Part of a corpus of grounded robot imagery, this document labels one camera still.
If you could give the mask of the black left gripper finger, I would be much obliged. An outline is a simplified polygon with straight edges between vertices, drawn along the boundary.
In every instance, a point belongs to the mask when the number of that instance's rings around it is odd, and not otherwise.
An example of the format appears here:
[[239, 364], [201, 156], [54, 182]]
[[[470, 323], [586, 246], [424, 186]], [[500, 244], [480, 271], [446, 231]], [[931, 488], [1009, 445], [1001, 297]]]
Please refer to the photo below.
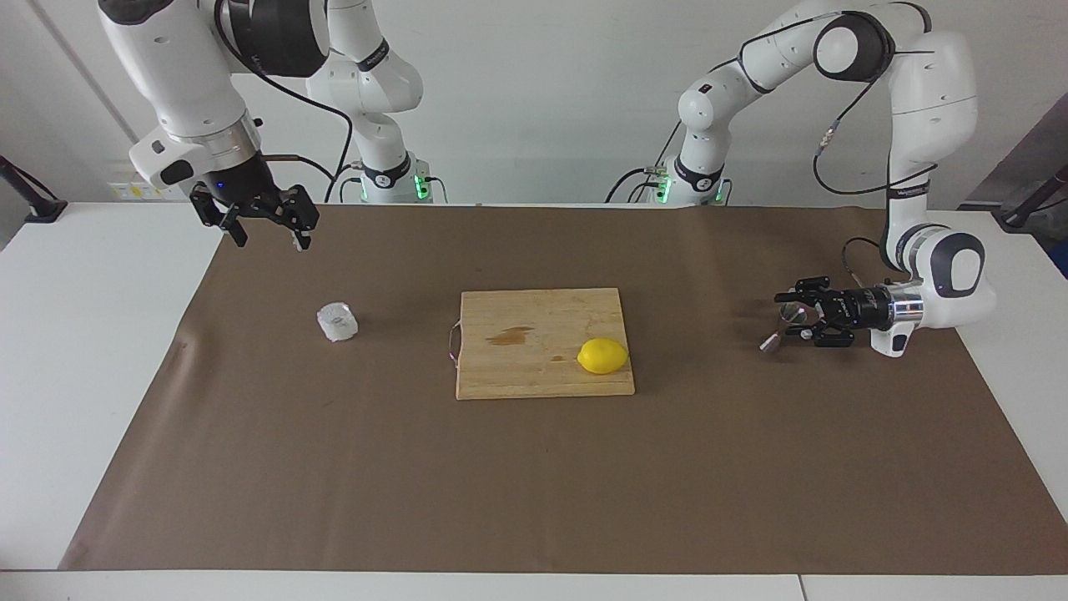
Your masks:
[[804, 278], [798, 279], [794, 288], [786, 292], [778, 292], [774, 296], [774, 303], [799, 303], [806, 306], [830, 301], [835, 296], [835, 289], [831, 288], [830, 278]]
[[850, 347], [854, 344], [851, 330], [841, 330], [824, 322], [790, 325], [788, 335], [811, 342], [815, 347]]

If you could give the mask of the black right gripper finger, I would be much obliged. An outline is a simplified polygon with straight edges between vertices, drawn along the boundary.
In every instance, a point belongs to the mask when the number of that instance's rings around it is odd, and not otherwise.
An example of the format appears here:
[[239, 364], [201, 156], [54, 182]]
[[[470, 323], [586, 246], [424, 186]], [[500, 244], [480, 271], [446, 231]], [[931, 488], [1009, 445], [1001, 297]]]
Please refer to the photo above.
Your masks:
[[190, 203], [194, 207], [199, 221], [206, 227], [221, 230], [230, 236], [234, 243], [244, 248], [248, 242], [247, 232], [238, 220], [238, 208], [230, 206], [225, 212], [219, 209], [216, 199], [206, 184], [194, 184], [190, 190]]
[[310, 248], [310, 235], [316, 228], [319, 217], [317, 206], [304, 186], [295, 185], [280, 190], [280, 225], [290, 230], [298, 251]]

